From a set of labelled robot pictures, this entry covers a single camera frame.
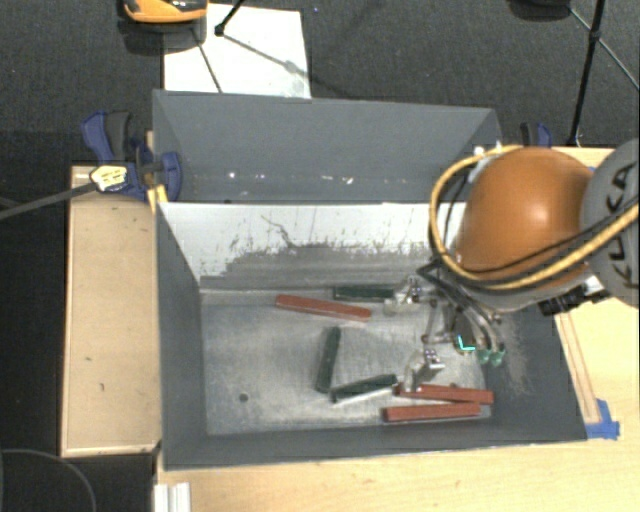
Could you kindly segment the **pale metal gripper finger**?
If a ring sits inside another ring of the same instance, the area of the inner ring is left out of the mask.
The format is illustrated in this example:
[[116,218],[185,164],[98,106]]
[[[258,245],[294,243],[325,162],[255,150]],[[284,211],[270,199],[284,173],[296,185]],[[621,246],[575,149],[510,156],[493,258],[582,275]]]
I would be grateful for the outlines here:
[[391,296],[384,300],[384,314],[405,314],[421,307],[421,287],[418,281],[409,277],[394,287]]
[[445,364],[434,349],[416,351],[407,363],[407,390],[416,391],[444,368]]

